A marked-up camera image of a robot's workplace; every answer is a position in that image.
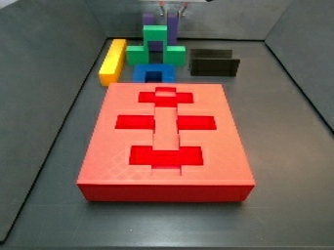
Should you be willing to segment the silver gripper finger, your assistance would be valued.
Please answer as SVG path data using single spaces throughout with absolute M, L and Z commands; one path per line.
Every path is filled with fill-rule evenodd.
M 160 9 L 160 17 L 165 16 L 165 8 L 164 8 L 164 1 L 158 1 L 158 9 Z
M 177 11 L 177 16 L 181 18 L 185 15 L 185 9 L 188 8 L 188 2 L 181 2 L 181 7 Z

